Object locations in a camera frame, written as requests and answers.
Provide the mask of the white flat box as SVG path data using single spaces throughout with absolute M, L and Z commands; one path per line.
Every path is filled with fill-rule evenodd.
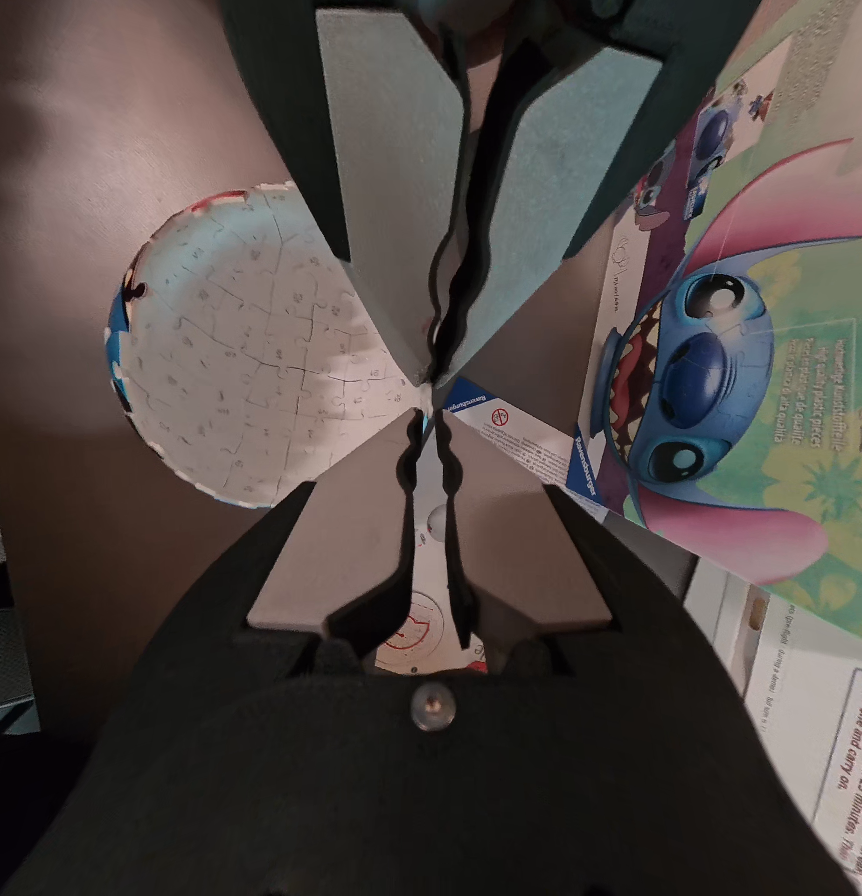
M 760 632 L 770 594 L 704 556 L 697 556 L 683 607 L 712 645 L 745 628 Z

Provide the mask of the cartoon character puzzle box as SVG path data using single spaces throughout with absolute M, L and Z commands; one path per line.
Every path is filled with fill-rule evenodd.
M 609 225 L 570 487 L 862 638 L 862 2 L 764 2 Z

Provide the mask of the dark grey fabric chair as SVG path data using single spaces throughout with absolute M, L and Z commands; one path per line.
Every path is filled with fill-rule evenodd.
M 34 689 L 0 529 L 0 735 L 33 735 L 39 731 Z

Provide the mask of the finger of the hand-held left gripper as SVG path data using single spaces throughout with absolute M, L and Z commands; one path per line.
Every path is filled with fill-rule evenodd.
M 468 174 L 434 385 L 559 266 L 663 65 L 588 35 L 526 37 L 504 57 Z
M 349 260 L 344 268 L 414 385 L 432 364 L 432 274 L 452 233 L 470 110 L 464 40 L 432 50 L 398 9 L 315 13 Z

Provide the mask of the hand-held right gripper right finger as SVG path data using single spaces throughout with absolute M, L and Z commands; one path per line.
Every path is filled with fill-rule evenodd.
M 612 623 L 543 482 L 451 412 L 436 415 L 445 558 L 459 643 L 491 651 Z

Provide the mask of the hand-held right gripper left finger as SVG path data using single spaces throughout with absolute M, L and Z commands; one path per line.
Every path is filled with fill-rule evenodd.
M 346 642 L 361 659 L 406 621 L 425 416 L 411 408 L 313 483 L 246 622 Z

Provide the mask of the blue puzzle ball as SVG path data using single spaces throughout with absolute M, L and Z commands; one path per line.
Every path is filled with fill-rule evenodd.
M 417 407 L 294 181 L 207 197 L 141 246 L 114 298 L 112 386 L 182 480 L 270 508 Z

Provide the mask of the folded instruction leaflet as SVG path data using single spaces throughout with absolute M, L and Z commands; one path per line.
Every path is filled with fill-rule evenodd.
M 545 489 L 554 486 L 557 495 L 567 497 L 569 509 L 583 509 L 573 494 L 562 490 L 571 453 L 568 435 L 463 379 L 453 387 L 445 410 L 535 474 Z M 472 635 L 462 647 L 452 620 L 445 558 L 447 497 L 436 439 L 432 433 L 417 463 L 412 603 L 402 627 L 377 650 L 376 670 L 383 674 L 487 671 L 485 645 Z M 494 666 L 501 666 L 508 653 L 493 651 Z

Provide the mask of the printed paper sheet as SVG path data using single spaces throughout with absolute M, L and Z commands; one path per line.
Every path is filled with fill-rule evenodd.
M 786 791 L 862 894 L 862 640 L 771 596 L 745 704 Z

